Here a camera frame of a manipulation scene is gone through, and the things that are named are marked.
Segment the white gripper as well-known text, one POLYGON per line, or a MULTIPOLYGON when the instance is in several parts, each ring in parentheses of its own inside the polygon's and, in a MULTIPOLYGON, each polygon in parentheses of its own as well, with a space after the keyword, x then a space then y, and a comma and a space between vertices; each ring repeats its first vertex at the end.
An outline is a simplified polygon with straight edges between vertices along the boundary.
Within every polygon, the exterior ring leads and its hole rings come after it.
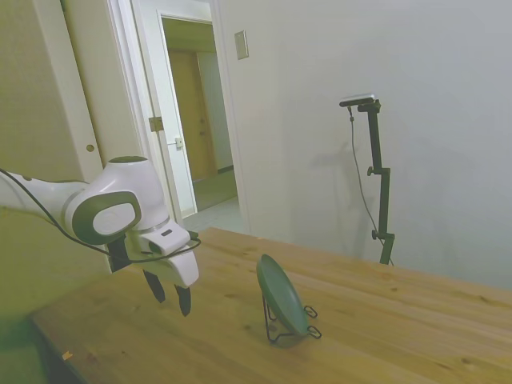
POLYGON ((166 294, 159 279, 175 284, 178 304, 184 317, 191 312, 192 286, 199 278, 198 264, 193 251, 171 256, 157 261, 144 262, 143 274, 155 299, 162 303, 166 294))

